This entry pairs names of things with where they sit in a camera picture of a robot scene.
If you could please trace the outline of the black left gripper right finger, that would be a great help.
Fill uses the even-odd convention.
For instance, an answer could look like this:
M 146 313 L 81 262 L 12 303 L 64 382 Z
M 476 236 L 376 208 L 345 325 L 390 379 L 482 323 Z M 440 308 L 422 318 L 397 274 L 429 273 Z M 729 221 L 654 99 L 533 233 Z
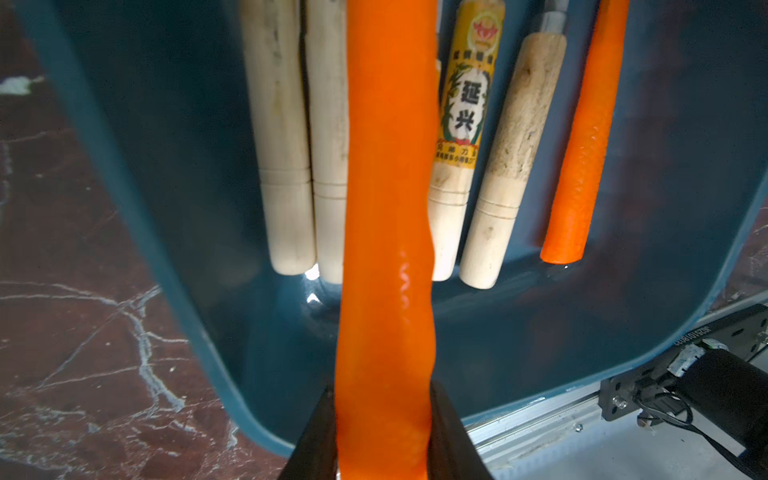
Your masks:
M 492 475 L 439 382 L 430 385 L 431 435 L 427 449 L 429 479 L 487 479 Z

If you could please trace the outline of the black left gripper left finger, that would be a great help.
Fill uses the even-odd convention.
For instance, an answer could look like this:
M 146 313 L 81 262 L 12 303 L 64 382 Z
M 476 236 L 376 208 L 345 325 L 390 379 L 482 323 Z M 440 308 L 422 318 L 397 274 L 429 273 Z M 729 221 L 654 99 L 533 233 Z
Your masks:
M 338 473 L 334 391 L 327 385 L 278 480 L 333 480 Z

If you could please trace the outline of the orange handle sickle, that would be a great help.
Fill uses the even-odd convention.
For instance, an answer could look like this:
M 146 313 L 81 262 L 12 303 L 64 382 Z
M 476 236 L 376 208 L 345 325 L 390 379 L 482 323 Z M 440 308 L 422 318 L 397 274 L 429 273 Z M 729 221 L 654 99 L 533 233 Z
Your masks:
M 546 263 L 583 258 L 609 143 L 623 61 L 628 1 L 599 5 L 548 228 Z
M 436 15 L 433 1 L 348 3 L 349 181 L 335 367 L 344 479 L 427 475 Z

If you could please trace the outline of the wooden sickle labelled handle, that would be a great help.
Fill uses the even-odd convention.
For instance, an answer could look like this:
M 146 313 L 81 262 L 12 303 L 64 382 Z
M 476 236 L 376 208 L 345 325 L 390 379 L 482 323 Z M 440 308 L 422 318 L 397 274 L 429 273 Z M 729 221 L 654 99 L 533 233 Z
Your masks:
M 503 1 L 459 4 L 440 104 L 428 195 L 432 279 L 453 273 L 505 17 Z

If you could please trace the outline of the teal plastic tray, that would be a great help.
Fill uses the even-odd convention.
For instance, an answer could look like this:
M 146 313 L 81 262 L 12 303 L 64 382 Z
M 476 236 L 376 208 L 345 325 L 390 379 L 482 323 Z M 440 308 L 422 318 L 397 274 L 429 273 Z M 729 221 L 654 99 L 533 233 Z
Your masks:
M 287 456 L 332 378 L 341 291 L 269 259 L 232 1 L 22 1 L 64 107 L 226 410 Z M 767 194 L 767 5 L 635 1 L 583 259 L 539 257 L 597 5 L 567 51 L 496 285 L 435 284 L 468 423 L 640 365 L 723 289 Z

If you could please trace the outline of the wooden handle sickle plain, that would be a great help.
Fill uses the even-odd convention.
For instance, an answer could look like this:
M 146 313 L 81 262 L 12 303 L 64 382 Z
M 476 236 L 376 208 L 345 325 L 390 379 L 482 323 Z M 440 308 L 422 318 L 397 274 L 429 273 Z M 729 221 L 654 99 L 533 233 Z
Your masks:
M 460 263 L 470 287 L 499 277 L 564 61 L 568 6 L 545 1 L 520 47 Z

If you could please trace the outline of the blue blade wooden sickle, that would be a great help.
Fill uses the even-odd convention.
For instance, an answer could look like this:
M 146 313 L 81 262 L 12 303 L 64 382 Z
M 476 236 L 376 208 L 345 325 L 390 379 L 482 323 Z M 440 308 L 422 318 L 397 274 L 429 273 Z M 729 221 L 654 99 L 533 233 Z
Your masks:
M 306 3 L 306 61 L 317 263 L 343 281 L 349 164 L 346 3 Z

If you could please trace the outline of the wooden sickle grey blade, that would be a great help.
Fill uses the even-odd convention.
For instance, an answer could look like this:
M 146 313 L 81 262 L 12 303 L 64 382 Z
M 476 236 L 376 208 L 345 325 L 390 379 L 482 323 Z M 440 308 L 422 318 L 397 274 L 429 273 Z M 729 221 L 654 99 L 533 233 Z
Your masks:
M 281 275 L 299 275 L 316 263 L 300 6 L 238 7 L 270 261 Z

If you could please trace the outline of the front aluminium rail frame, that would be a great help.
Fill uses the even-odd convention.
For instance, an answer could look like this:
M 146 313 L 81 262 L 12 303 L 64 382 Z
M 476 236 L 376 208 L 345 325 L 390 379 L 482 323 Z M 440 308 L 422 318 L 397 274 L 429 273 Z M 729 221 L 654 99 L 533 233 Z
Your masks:
M 674 341 L 666 336 L 624 363 L 462 421 L 497 479 L 737 479 L 699 435 L 666 424 L 640 427 L 634 414 L 614 422 L 601 416 L 601 382 L 647 363 Z

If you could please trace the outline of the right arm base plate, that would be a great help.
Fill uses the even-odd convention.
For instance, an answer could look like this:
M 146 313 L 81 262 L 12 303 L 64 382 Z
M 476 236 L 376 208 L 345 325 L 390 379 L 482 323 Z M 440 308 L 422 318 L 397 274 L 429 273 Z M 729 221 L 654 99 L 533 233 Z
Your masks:
M 598 405 L 602 418 L 617 420 L 639 409 L 634 402 L 637 394 L 649 399 L 672 384 L 673 374 L 668 366 L 689 344 L 704 347 L 715 344 L 726 348 L 742 360 L 750 361 L 767 341 L 767 307 L 753 305 L 689 331 L 663 353 L 641 366 L 600 384 Z

